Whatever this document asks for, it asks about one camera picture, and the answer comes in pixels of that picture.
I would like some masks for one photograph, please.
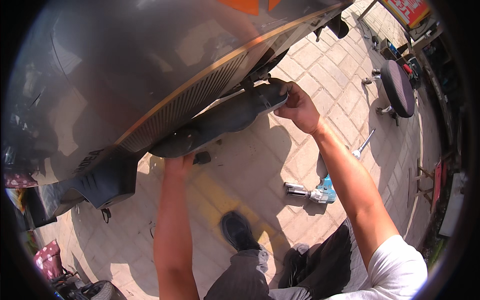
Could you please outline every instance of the person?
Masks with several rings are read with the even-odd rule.
[[[347,219],[315,250],[297,244],[285,257],[278,289],[264,273],[268,252],[237,212],[221,219],[225,239],[238,253],[205,299],[409,299],[427,278],[421,254],[407,245],[388,215],[368,171],[345,148],[311,98],[294,82],[281,82],[286,103],[275,115],[291,119],[315,139]],[[185,203],[185,177],[193,154],[166,159],[154,237],[161,299],[198,299],[192,273],[192,236]]]

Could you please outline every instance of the black sneaker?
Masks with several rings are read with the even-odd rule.
[[[253,238],[247,219],[235,211],[226,213],[222,217],[220,230],[227,242],[239,252],[248,249],[262,249]]]
[[[291,288],[298,284],[299,274],[307,267],[309,249],[308,244],[298,243],[285,254],[285,271],[278,282],[278,288]]]

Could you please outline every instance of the hand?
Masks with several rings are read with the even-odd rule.
[[[177,158],[165,158],[165,177],[184,179],[192,169],[194,158],[194,152]]]
[[[293,81],[284,82],[278,78],[269,78],[270,83],[282,84],[280,95],[288,92],[287,102],[276,109],[274,114],[290,119],[304,133],[314,134],[324,122],[310,96]]]

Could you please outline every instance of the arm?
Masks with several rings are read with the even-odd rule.
[[[375,250],[398,231],[385,210],[370,174],[330,129],[308,94],[294,82],[284,83],[280,94],[286,92],[286,104],[274,113],[291,119],[317,142],[338,198],[352,223],[363,263],[368,269]]]
[[[185,203],[185,177],[194,154],[165,160],[153,241],[161,299],[198,299],[192,272],[192,234]]]

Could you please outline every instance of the white t-shirt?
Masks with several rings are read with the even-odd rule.
[[[373,253],[368,264],[370,287],[331,296],[329,300],[410,299],[427,280],[422,255],[399,235],[389,237]]]

